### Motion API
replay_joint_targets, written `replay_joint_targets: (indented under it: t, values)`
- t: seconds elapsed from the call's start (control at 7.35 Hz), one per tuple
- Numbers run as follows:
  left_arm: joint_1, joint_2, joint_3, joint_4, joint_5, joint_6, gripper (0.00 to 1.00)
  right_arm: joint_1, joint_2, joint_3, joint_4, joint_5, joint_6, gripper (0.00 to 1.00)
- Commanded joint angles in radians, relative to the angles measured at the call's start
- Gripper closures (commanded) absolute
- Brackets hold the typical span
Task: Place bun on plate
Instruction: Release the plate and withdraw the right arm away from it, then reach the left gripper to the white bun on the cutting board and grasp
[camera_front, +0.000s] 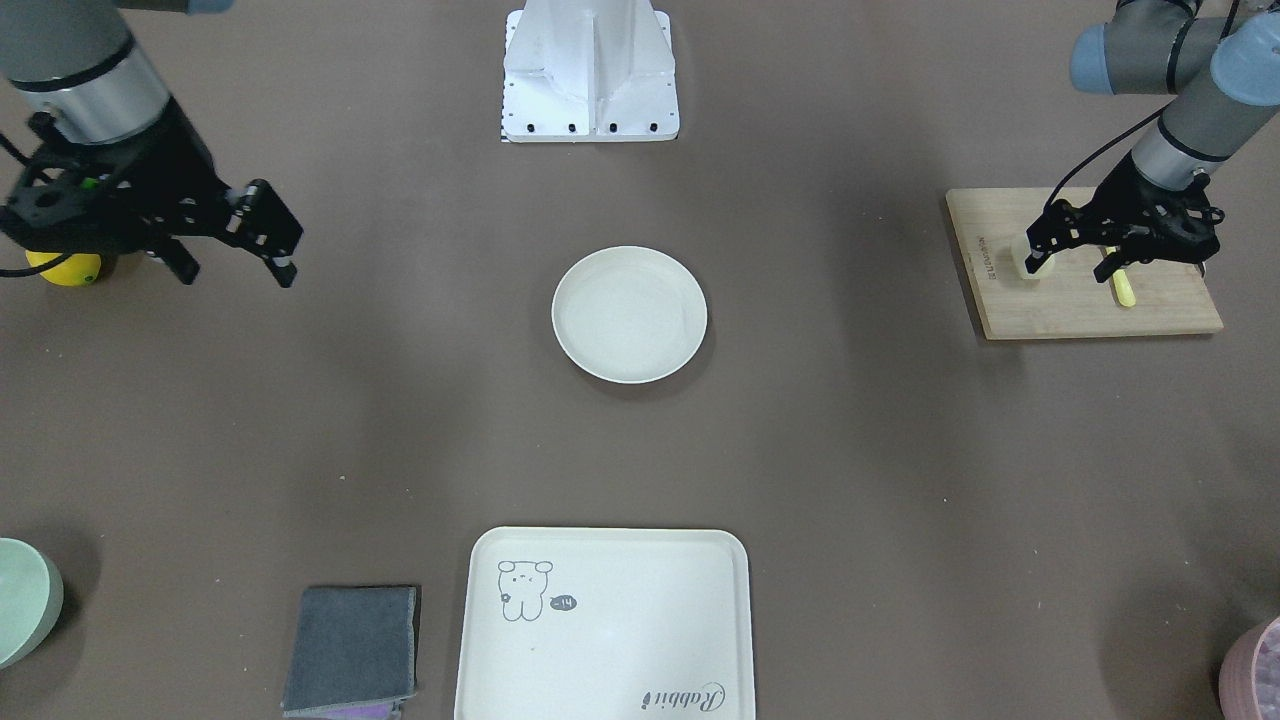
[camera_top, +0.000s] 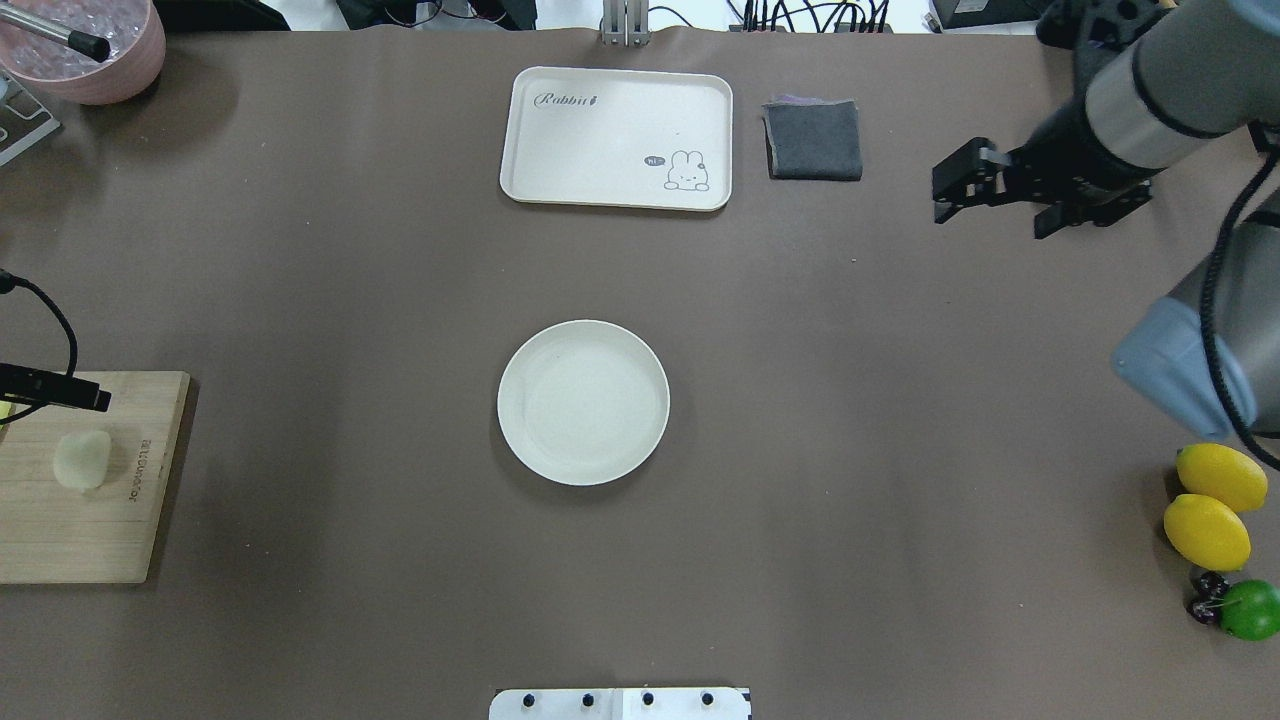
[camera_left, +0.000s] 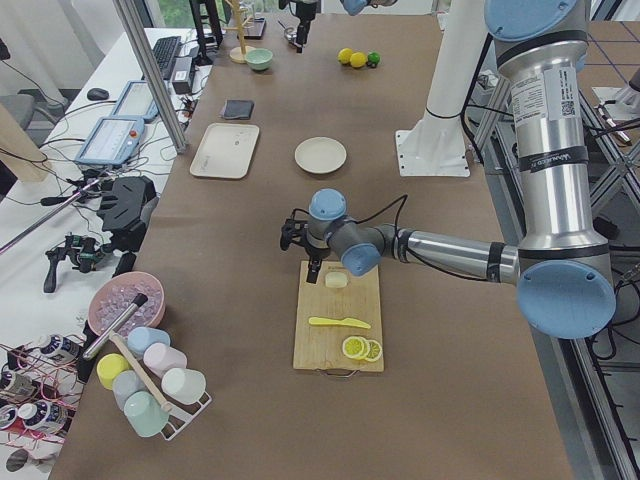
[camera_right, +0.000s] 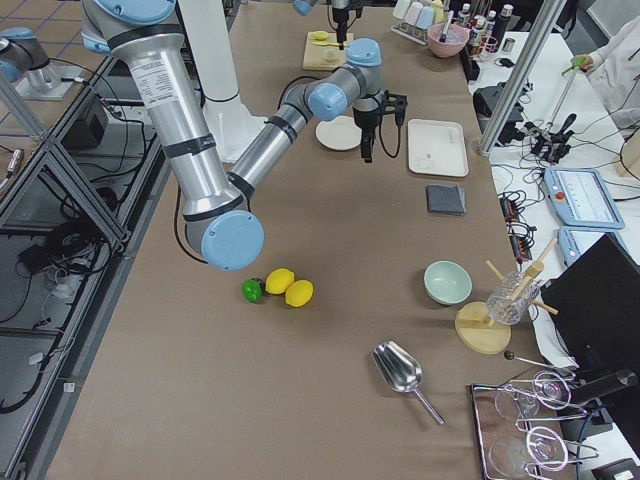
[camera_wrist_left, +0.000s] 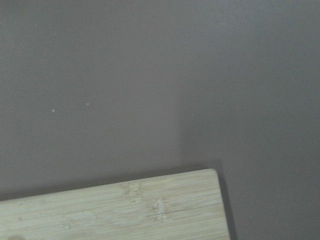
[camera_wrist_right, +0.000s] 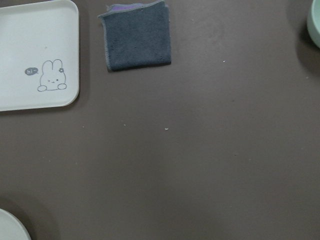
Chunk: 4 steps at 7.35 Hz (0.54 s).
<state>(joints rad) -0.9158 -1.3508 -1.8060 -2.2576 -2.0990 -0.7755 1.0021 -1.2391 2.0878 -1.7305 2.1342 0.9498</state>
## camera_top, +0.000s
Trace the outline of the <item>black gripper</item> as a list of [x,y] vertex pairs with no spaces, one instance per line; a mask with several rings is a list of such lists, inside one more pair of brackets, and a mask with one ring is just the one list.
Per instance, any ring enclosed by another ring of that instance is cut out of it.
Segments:
[[1068,227],[1111,227],[1151,200],[1153,174],[1111,154],[1083,105],[1064,105],[1010,155],[988,138],[970,138],[936,164],[933,219],[943,224],[968,208],[1011,202],[1010,191],[1048,205],[1033,219],[1036,240]]

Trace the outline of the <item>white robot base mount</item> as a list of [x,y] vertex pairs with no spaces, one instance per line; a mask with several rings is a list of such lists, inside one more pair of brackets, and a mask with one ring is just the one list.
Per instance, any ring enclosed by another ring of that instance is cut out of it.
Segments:
[[710,687],[506,689],[489,719],[751,719],[750,691]]

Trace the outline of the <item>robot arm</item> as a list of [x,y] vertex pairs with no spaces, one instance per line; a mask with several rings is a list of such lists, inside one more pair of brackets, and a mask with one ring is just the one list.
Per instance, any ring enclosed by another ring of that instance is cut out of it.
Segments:
[[[932,170],[934,219],[1036,202],[1034,234],[1111,225],[1160,172],[1249,124],[1276,126],[1275,1],[1051,1],[1037,38],[1073,54],[1073,96],[1020,147],[975,137]],[[1245,429],[1277,436],[1277,196],[1228,231],[1213,293],[1219,370]]]

